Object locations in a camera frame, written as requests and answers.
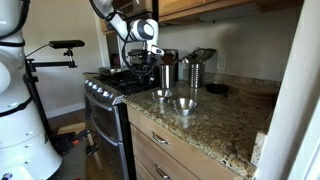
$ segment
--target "drawer handle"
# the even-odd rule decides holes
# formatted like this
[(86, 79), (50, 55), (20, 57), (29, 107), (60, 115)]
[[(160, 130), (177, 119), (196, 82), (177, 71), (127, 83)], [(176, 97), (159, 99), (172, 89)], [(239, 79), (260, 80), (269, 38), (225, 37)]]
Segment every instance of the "drawer handle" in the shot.
[(156, 141), (158, 141), (158, 143), (160, 144), (170, 144), (168, 141), (162, 139), (160, 136), (158, 136), (155, 132), (152, 132), (152, 137), (153, 139), (155, 139)]
[(165, 172), (163, 172), (157, 164), (155, 165), (156, 165), (156, 171), (162, 177), (162, 179), (170, 179), (170, 177)]

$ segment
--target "oven handle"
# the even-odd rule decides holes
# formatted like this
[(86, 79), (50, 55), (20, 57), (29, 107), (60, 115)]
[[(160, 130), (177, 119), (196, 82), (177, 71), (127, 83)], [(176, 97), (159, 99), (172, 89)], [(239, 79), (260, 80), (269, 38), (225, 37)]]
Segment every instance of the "oven handle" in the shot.
[(101, 131), (101, 129), (98, 127), (98, 125), (95, 123), (95, 118), (93, 117), (93, 115), (91, 114), (91, 119), (92, 119), (92, 123), (94, 125), (94, 127), (97, 129), (98, 133), (106, 140), (108, 141), (110, 144), (112, 144), (113, 146), (118, 147), (119, 144), (117, 142), (112, 141), (106, 134), (103, 133), (103, 131)]
[(102, 104), (102, 103), (98, 102), (98, 101), (97, 101), (91, 94), (89, 94), (88, 92), (85, 92), (85, 94), (86, 94), (86, 96), (88, 97), (88, 99), (89, 99), (90, 101), (93, 101), (93, 102), (94, 102), (95, 104), (97, 104), (98, 106), (103, 107), (103, 108), (105, 108), (105, 109), (107, 109), (107, 110), (109, 110), (109, 111), (112, 110), (112, 105), (111, 105), (111, 104), (108, 104), (109, 106), (106, 106), (106, 103)]

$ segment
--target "stainless steel bowl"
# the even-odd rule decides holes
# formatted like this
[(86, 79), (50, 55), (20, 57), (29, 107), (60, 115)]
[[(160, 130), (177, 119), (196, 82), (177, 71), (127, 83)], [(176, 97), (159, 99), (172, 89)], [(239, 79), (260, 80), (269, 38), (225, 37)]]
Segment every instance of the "stainless steel bowl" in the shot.
[(177, 114), (188, 116), (192, 114), (197, 107), (197, 102), (189, 98), (179, 98), (170, 101), (170, 105)]
[(172, 92), (169, 90), (157, 90), (157, 91), (153, 91), (151, 93), (152, 95), (152, 99), (156, 102), (156, 103), (166, 103), (168, 102), (168, 99), (170, 98), (170, 96), (172, 95)]

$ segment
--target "floor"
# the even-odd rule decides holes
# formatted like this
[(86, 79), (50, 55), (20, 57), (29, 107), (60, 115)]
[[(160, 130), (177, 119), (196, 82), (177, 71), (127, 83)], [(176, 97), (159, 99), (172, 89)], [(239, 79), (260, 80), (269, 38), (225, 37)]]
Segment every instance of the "floor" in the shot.
[[(93, 140), (99, 146), (99, 138), (96, 130), (91, 125), (90, 121), (85, 119), (85, 110), (75, 111), (69, 114), (61, 115), (58, 117), (50, 118), (48, 120), (51, 129), (56, 132), (59, 127), (68, 126), (80, 122), (85, 122), (86, 127), (92, 131)], [(99, 170), (93, 155), (87, 156), (86, 163), (86, 180), (116, 180), (114, 173), (110, 170), (108, 160), (104, 158), (103, 153), (98, 150), (99, 159), (101, 161), (102, 169)]]

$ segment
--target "electrical outlet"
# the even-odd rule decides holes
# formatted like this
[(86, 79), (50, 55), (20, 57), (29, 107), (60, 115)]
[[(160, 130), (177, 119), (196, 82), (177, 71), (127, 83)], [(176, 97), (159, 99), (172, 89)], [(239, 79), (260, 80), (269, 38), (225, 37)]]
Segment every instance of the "electrical outlet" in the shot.
[(217, 69), (225, 70), (227, 66), (227, 55), (219, 54), (218, 55), (218, 62), (217, 62)]

